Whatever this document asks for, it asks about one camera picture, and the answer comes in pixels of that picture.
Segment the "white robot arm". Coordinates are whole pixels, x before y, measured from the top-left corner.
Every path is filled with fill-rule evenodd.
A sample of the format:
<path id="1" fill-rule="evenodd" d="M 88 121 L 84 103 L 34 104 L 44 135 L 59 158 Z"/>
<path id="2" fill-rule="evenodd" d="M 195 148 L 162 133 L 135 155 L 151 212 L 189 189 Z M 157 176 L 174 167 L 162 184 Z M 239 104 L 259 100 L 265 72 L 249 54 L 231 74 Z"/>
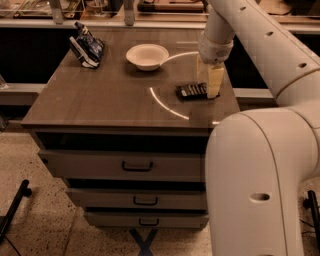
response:
<path id="1" fill-rule="evenodd" d="M 298 186 L 319 173 L 319 58 L 255 0 L 209 0 L 200 56 L 239 39 L 277 105 L 233 114 L 205 157 L 213 256 L 304 256 Z"/>

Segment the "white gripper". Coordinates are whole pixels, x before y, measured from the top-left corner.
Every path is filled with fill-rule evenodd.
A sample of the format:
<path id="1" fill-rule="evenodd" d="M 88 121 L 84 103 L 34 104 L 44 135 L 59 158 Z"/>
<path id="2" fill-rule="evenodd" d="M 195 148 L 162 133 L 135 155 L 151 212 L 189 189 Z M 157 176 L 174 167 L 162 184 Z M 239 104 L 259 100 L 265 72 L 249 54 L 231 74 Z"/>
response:
<path id="1" fill-rule="evenodd" d="M 207 83 L 207 97 L 215 98 L 219 94 L 224 77 L 222 63 L 226 61 L 233 48 L 233 41 L 227 43 L 215 43 L 209 40 L 204 32 L 201 33 L 197 56 L 197 81 Z"/>

